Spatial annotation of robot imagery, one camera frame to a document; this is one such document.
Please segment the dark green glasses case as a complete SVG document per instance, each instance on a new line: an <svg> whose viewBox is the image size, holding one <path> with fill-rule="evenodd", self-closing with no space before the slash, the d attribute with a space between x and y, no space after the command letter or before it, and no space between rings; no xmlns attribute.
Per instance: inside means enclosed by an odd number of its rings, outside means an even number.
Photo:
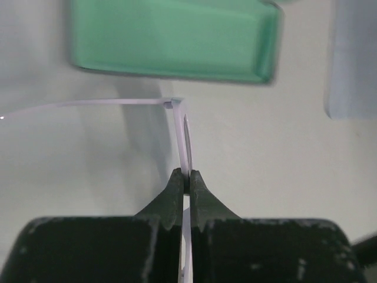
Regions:
<svg viewBox="0 0 377 283"><path fill-rule="evenodd" d="M102 73L268 84L276 1L71 1L71 58Z"/></svg>

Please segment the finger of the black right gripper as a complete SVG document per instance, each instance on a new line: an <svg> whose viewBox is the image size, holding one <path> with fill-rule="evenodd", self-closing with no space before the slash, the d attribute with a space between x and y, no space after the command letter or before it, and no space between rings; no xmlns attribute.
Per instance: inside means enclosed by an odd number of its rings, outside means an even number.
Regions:
<svg viewBox="0 0 377 283"><path fill-rule="evenodd" d="M377 257L377 235L373 234L362 241L352 245L352 249L356 254L359 265L362 268L369 268L376 265Z"/></svg>

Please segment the light blue cleaning cloth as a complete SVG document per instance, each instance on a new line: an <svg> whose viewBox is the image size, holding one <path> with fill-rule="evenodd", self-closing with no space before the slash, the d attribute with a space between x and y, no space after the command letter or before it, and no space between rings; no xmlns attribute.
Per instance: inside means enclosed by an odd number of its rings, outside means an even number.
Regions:
<svg viewBox="0 0 377 283"><path fill-rule="evenodd" d="M325 112L332 119L376 117L376 1L334 1Z"/></svg>

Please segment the white sunglasses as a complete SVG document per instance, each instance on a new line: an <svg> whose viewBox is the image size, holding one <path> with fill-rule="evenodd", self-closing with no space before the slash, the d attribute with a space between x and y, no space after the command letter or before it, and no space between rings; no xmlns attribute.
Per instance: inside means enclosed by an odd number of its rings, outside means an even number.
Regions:
<svg viewBox="0 0 377 283"><path fill-rule="evenodd" d="M1 114L1 281L23 228L36 218L133 216L166 187L166 157L131 155L128 110L171 110L184 193L192 169L177 98L78 100Z"/></svg>

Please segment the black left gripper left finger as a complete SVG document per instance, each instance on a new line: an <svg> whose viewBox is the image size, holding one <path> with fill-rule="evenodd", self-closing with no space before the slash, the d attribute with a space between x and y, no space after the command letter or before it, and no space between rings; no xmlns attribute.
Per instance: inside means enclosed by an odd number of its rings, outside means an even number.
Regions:
<svg viewBox="0 0 377 283"><path fill-rule="evenodd" d="M133 216L30 221L8 257L9 282L179 282L184 177Z"/></svg>

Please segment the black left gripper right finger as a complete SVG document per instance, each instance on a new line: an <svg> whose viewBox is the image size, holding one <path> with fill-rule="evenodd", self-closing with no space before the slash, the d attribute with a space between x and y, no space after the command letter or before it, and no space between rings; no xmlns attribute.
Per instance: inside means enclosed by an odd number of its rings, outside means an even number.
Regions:
<svg viewBox="0 0 377 283"><path fill-rule="evenodd" d="M194 282L365 282L351 245L326 219L241 218L190 176Z"/></svg>

